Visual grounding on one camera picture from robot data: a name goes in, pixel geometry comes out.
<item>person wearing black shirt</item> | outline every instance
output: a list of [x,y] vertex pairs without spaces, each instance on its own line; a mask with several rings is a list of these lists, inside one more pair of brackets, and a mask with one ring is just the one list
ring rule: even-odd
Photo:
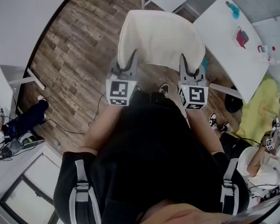
[[[202,224],[231,218],[221,214],[220,202],[230,159],[203,112],[186,110],[190,128],[166,98],[168,92],[164,84],[150,99],[138,88],[129,106],[107,106],[78,151],[63,154],[54,206],[65,224],[71,223],[77,160],[84,161],[103,224]],[[239,186],[241,212],[249,203],[248,189],[236,170],[232,182]],[[97,223],[87,209],[76,207],[84,213],[78,224]]]

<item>person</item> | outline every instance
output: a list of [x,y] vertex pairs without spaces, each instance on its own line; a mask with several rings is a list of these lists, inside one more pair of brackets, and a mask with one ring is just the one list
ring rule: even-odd
[[268,151],[266,140],[271,131],[267,132],[261,140],[261,145],[252,146],[243,139],[238,139],[230,134],[229,122],[226,122],[219,130],[217,127],[217,116],[213,112],[209,118],[210,126],[220,139],[224,152],[230,158],[238,158],[238,171],[246,177],[253,185],[264,185],[261,188],[272,189],[271,186],[280,185],[280,160],[276,156],[278,131],[274,132],[273,140],[275,147]]
[[15,119],[10,120],[6,124],[5,115],[3,111],[0,112],[0,149],[5,144],[5,137],[9,136],[10,139],[18,139],[23,134],[38,124],[41,124],[44,120],[45,111],[49,104],[43,96],[38,96],[38,103],[31,106],[27,112],[19,115]]
[[[100,218],[103,224],[215,224],[231,218],[220,201],[230,159],[204,113],[186,110],[190,129],[168,92],[164,84],[150,98],[137,87],[129,106],[107,106],[82,146],[63,154],[53,202],[65,224]],[[82,185],[77,182],[86,179],[91,202],[80,192],[74,196]],[[246,210],[245,181],[236,170],[231,181],[239,189],[238,212]]]

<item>black curved edge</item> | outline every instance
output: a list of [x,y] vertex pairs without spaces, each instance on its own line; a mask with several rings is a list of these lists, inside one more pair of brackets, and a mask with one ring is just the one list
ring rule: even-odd
[[[39,46],[41,45],[41,42],[43,40],[43,38],[45,37],[47,31],[49,30],[49,28],[51,27],[52,23],[54,22],[54,20],[56,19],[56,17],[59,15],[59,13],[61,12],[61,10],[65,7],[65,5],[69,2],[69,0],[64,0],[60,6],[57,8],[57,10],[54,12],[54,14],[52,15],[52,17],[50,18],[50,20],[48,21],[47,25],[45,26],[45,28],[43,29],[40,37],[38,38],[34,48],[33,48],[33,51],[31,53],[31,56],[28,60],[28,63],[27,63],[27,66],[26,66],[26,69],[24,71],[24,76],[23,78],[27,77],[27,69],[30,68],[32,62],[33,62],[33,59],[36,55],[36,52],[39,48]],[[20,87],[20,91],[19,91],[19,96],[18,96],[18,100],[17,100],[17,104],[16,104],[16,107],[15,109],[17,110],[18,109],[18,106],[20,104],[20,100],[21,100],[21,97],[23,96],[23,84],[21,84],[21,87]]]

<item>forearm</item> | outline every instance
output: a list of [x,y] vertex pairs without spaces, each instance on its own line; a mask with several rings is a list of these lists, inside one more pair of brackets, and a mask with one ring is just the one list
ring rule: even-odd
[[201,110],[186,110],[188,121],[197,139],[211,153],[223,152],[222,144],[215,132],[211,129],[204,113]]
[[100,151],[105,142],[113,132],[119,119],[122,106],[109,105],[105,108],[102,114],[94,121],[82,141],[83,152],[85,147]]
[[266,147],[260,146],[257,150],[256,154],[251,159],[251,162],[249,163],[247,167],[247,172],[251,177],[255,177],[260,169],[260,160],[264,155],[264,151],[266,150]]

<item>wooden floor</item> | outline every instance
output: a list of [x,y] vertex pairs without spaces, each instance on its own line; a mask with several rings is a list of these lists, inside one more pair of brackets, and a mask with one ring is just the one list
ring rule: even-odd
[[[147,8],[159,9],[153,4]],[[20,108],[27,110],[37,103],[37,96],[42,94],[49,102],[46,112],[48,119],[56,121],[66,130],[85,133],[97,112],[98,100],[105,93],[110,60],[117,53],[121,26],[127,12],[132,9],[141,9],[141,1],[70,0],[44,37],[31,66],[46,89],[40,90],[35,83],[26,84]],[[180,11],[179,15],[189,21],[194,20],[185,10]],[[209,61],[208,81],[232,86],[208,51],[206,57]],[[156,91],[162,83],[168,82],[168,97],[181,107],[176,88],[179,75],[176,71],[161,66],[141,65],[137,75],[140,86],[146,91]],[[103,96],[98,115],[106,105],[106,97]],[[231,115],[225,110],[224,94],[210,89],[208,104],[203,111],[207,118],[215,111],[219,124],[228,120],[235,130],[238,129],[241,112]],[[80,134],[64,132],[51,121],[35,128],[35,131],[51,145],[53,139],[57,140],[62,147],[59,150],[61,153],[74,151],[82,138]]]

